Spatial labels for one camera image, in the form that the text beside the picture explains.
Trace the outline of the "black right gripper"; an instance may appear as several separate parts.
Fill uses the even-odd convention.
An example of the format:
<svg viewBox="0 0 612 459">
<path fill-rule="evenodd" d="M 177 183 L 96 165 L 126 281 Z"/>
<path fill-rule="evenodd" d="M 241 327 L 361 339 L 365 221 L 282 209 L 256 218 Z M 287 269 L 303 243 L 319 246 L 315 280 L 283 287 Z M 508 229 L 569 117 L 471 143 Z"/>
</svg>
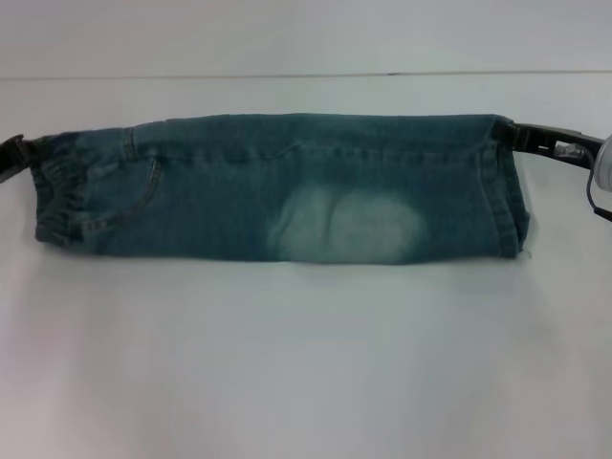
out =
<svg viewBox="0 0 612 459">
<path fill-rule="evenodd" d="M 604 139 L 558 127 L 515 122 L 497 122 L 494 137 L 512 151 L 554 157 L 571 164 L 593 164 Z"/>
</svg>

